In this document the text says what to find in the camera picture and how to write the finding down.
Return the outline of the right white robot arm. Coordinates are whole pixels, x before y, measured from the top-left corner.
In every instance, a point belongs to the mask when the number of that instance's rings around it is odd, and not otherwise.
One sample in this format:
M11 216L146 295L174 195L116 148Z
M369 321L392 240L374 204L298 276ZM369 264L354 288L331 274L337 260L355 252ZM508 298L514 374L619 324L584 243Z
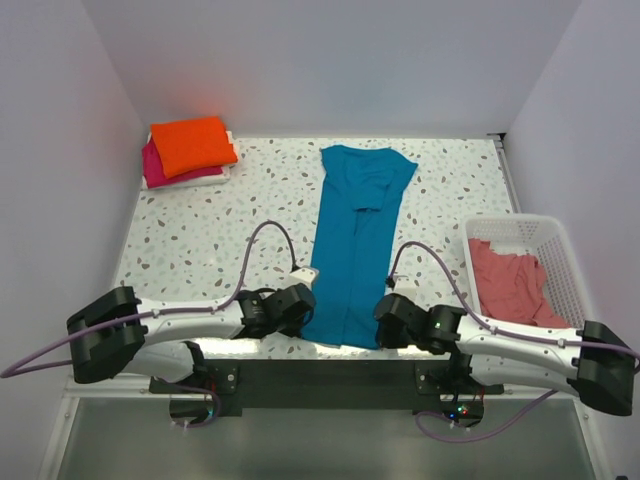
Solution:
M536 329L480 316L468 305L425 310L397 293L378 302L374 318L380 347L414 346L457 360L445 369L446 382L456 392L477 384L515 384L563 391L612 416L633 411L639 358L602 323Z

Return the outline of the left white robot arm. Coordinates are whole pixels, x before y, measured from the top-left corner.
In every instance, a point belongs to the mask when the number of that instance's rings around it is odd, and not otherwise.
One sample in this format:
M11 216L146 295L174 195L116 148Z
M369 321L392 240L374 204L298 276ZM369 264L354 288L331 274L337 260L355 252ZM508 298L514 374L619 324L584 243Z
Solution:
M140 299L132 287L117 287L67 320L74 380L92 384L131 373L196 392L207 380L198 339L297 334L315 306L303 283L195 305Z

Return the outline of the blue t-shirt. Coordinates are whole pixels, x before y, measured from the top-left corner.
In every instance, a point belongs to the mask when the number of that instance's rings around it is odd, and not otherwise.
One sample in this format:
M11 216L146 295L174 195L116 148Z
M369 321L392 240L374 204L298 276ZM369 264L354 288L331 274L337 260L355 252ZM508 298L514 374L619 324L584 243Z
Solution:
M325 178L311 266L316 306L302 338L375 349L374 308L385 292L403 195L417 165L391 148L334 145L321 151Z

